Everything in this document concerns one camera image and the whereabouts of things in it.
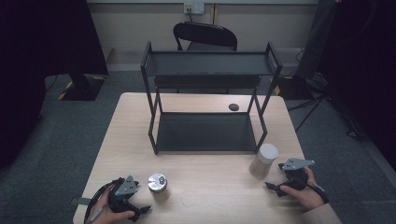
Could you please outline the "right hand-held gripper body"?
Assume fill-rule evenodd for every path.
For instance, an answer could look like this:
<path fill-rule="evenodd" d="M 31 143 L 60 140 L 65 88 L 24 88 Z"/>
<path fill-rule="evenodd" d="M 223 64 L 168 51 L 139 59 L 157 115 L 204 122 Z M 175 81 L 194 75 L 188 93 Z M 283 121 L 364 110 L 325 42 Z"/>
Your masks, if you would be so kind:
<path fill-rule="evenodd" d="M 288 179 L 285 185 L 293 189 L 302 190 L 305 188 L 308 179 L 304 168 L 314 164 L 315 162 L 312 160 L 288 158 L 286 162 L 280 163 L 278 167 L 285 173 Z"/>

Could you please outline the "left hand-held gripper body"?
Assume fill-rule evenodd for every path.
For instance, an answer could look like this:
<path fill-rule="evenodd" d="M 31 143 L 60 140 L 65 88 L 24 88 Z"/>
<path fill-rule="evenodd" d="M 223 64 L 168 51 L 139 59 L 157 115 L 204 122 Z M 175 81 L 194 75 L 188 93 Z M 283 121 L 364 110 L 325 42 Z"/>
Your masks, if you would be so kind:
<path fill-rule="evenodd" d="M 137 184 L 133 177 L 118 179 L 114 188 L 108 194 L 108 206 L 115 213 L 133 211 L 136 215 L 140 210 L 129 202 L 129 199 L 137 192 Z"/>

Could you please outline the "glass jar with metal lid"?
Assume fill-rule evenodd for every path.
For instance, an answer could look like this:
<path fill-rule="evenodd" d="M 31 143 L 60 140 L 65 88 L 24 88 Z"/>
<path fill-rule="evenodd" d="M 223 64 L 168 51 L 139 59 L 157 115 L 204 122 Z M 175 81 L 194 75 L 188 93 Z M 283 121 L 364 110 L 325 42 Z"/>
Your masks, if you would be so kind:
<path fill-rule="evenodd" d="M 156 202 L 165 202 L 170 197 L 168 180 L 164 174 L 152 174 L 148 178 L 148 189 Z"/>

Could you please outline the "white cylindrical container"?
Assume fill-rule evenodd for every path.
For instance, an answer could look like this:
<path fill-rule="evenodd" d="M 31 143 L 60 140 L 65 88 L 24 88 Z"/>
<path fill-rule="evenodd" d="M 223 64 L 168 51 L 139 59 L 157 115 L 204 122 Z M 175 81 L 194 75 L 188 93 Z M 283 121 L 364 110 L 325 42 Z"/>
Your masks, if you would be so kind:
<path fill-rule="evenodd" d="M 259 179 L 264 179 L 269 174 L 277 156 L 278 150 L 276 146 L 268 143 L 263 144 L 249 165 L 250 173 Z"/>

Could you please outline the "black metal two-tier rack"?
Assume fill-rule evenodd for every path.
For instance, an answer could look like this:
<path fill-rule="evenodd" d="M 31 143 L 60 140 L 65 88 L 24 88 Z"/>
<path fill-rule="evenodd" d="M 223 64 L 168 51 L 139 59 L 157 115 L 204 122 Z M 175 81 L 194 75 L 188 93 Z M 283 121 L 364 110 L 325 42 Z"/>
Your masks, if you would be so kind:
<path fill-rule="evenodd" d="M 267 129 L 263 119 L 283 64 L 273 43 L 259 51 L 157 51 L 147 43 L 140 64 L 151 120 L 148 137 L 153 151 L 255 153 Z M 272 79 L 261 102 L 261 78 Z M 245 89 L 251 91 L 247 108 L 218 108 L 208 102 L 196 110 L 165 110 L 161 91 L 171 89 Z"/>

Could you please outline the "person's right hand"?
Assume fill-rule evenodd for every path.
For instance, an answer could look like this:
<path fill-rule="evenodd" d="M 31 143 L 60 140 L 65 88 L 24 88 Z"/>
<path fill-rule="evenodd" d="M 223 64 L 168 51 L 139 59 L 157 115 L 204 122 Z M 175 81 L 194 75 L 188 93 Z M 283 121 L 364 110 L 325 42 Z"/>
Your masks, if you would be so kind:
<path fill-rule="evenodd" d="M 289 186 L 281 186 L 280 189 L 296 198 L 307 211 L 310 211 L 324 205 L 325 201 L 313 190 L 313 187 L 317 184 L 313 171 L 307 166 L 304 170 L 308 179 L 307 186 L 303 190 L 296 190 Z"/>

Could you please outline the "person's left hand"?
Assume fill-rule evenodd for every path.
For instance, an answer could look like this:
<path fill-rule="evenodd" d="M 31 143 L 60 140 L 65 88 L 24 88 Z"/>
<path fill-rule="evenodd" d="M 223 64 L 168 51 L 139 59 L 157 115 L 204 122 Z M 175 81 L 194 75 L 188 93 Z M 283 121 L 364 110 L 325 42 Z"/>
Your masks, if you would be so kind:
<path fill-rule="evenodd" d="M 105 189 L 96 204 L 92 207 L 89 217 L 84 224 L 115 224 L 134 216 L 134 211 L 114 213 L 107 205 L 109 192 L 114 186 Z"/>

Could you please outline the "black tripod legs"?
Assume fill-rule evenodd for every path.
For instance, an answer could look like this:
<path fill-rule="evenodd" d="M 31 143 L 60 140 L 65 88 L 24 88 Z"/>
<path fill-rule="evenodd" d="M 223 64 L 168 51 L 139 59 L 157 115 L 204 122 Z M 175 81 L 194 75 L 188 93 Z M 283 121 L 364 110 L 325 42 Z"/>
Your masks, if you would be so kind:
<path fill-rule="evenodd" d="M 311 114 L 316 110 L 316 108 L 320 105 L 320 103 L 322 102 L 322 100 L 324 98 L 325 98 L 325 95 L 322 94 L 318 97 L 314 97 L 312 100 L 308 100 L 307 102 L 301 103 L 299 105 L 287 107 L 288 111 L 290 112 L 290 111 L 301 109 L 301 108 L 311 105 L 310 110 L 304 115 L 304 118 L 302 119 L 302 121 L 294 128 L 295 132 L 298 132 L 301 129 L 301 127 L 308 120 L 308 118 L 311 116 Z"/>

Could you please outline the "black stand base yellow stripes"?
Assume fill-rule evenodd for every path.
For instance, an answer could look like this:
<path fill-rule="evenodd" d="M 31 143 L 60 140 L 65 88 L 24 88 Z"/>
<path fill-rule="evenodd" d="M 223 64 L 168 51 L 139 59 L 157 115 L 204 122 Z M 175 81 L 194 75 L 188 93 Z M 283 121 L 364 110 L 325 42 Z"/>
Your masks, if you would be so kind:
<path fill-rule="evenodd" d="M 313 98 L 304 78 L 281 77 L 276 84 L 275 93 L 284 100 L 310 100 Z"/>
<path fill-rule="evenodd" d="M 71 81 L 59 96 L 62 101 L 95 101 L 106 78 L 103 76 L 72 74 Z"/>

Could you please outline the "dark curtain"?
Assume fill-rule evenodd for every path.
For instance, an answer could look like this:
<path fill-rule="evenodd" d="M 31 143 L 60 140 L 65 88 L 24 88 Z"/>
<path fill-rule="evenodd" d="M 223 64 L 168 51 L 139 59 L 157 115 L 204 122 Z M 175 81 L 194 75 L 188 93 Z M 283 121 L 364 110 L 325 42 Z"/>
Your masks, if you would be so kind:
<path fill-rule="evenodd" d="M 343 0 L 320 65 L 396 171 L 396 0 Z"/>
<path fill-rule="evenodd" d="M 0 0 L 0 170 L 35 127 L 45 79 L 107 75 L 87 0 Z"/>

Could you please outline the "grey upright panel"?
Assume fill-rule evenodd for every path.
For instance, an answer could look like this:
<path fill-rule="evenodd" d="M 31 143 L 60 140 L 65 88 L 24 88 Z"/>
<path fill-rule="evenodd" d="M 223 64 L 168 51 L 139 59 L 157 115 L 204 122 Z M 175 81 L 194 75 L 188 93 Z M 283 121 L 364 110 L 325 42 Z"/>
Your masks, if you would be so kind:
<path fill-rule="evenodd" d="M 317 72 L 340 0 L 318 0 L 318 6 L 295 76 L 311 79 Z"/>

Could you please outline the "black folding chair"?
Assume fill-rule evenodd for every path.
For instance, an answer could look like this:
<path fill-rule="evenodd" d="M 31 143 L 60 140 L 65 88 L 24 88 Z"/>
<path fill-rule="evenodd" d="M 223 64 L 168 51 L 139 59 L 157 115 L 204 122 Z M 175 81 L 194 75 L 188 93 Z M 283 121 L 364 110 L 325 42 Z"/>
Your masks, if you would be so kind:
<path fill-rule="evenodd" d="M 187 50 L 237 51 L 235 34 L 219 25 L 183 21 L 174 26 L 173 34 L 178 50 L 183 50 L 181 40 L 185 40 L 190 42 Z"/>

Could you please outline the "white wall socket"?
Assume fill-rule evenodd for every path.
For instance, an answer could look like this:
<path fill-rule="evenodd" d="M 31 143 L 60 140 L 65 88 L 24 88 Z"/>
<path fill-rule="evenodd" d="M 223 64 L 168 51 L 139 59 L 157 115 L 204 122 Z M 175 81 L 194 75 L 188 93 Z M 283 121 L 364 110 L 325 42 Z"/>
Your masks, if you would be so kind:
<path fill-rule="evenodd" d="M 183 10 L 185 14 L 203 15 L 205 13 L 204 3 L 184 3 Z"/>

